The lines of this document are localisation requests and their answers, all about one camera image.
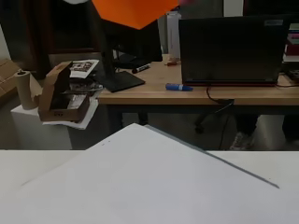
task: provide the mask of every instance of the cardboard box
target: cardboard box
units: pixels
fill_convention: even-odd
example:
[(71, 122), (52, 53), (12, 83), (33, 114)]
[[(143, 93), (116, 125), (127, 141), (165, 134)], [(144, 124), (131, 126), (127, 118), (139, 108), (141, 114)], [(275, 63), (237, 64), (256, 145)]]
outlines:
[(41, 121), (81, 121), (89, 108), (90, 100), (84, 95), (76, 108), (69, 108), (70, 98), (74, 95), (63, 95), (69, 90), (71, 62), (60, 63), (46, 77), (42, 95), (39, 98), (38, 114)]
[(0, 60), (0, 104), (4, 103), (17, 92), (13, 75), (19, 70), (19, 66), (11, 60)]

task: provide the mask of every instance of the laptop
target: laptop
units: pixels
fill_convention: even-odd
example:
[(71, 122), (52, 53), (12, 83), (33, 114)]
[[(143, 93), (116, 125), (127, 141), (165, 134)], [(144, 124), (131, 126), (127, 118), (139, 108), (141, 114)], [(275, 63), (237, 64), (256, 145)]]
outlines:
[(186, 85), (275, 85), (290, 15), (181, 20)]

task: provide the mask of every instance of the wooden desk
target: wooden desk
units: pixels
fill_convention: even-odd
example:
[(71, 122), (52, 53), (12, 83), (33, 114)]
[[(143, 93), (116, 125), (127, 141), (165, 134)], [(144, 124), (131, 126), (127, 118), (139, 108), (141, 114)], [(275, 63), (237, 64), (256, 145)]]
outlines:
[[(206, 87), (194, 87), (194, 91), (167, 91), (166, 83), (181, 83), (180, 65), (167, 67), (163, 63), (152, 63), (151, 68), (137, 74), (146, 84), (130, 90), (110, 93), (103, 91), (99, 102), (107, 105), (110, 119), (120, 120), (121, 113), (203, 113), (215, 112), (223, 105), (209, 100)], [(279, 85), (293, 83), (285, 76)], [(211, 97), (234, 99), (234, 106), (225, 112), (254, 114), (298, 114), (299, 87), (212, 87)], [(113, 133), (121, 128), (119, 122), (110, 121)]]

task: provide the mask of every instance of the cardboard tube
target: cardboard tube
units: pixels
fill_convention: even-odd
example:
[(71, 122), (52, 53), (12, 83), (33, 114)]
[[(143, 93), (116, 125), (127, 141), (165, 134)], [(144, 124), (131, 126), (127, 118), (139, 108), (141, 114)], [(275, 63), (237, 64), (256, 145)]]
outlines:
[(21, 106), (24, 110), (31, 110), (37, 107), (36, 103), (31, 98), (30, 76), (30, 72), (24, 71), (20, 71), (14, 75), (17, 83)]

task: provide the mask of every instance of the white board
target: white board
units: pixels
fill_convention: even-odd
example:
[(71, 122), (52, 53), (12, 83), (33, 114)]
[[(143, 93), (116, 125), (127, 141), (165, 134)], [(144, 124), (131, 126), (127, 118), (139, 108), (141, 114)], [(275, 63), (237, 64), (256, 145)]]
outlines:
[(1, 200), (0, 223), (293, 223), (287, 207), (282, 189), (131, 125)]

